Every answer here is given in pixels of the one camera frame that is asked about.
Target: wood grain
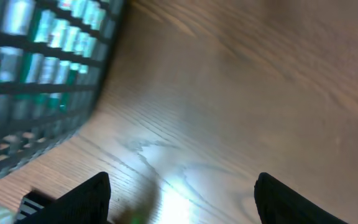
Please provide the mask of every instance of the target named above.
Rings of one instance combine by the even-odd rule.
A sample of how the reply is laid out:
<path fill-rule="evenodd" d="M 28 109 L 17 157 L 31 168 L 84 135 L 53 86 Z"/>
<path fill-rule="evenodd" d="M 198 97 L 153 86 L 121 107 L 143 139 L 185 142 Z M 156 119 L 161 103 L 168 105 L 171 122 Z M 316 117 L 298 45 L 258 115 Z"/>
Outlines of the wood grain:
<path fill-rule="evenodd" d="M 358 1 L 133 1 L 93 117 L 0 204 L 102 170 L 111 214 L 157 177 L 153 223 L 260 223 L 260 172 L 358 223 Z"/>

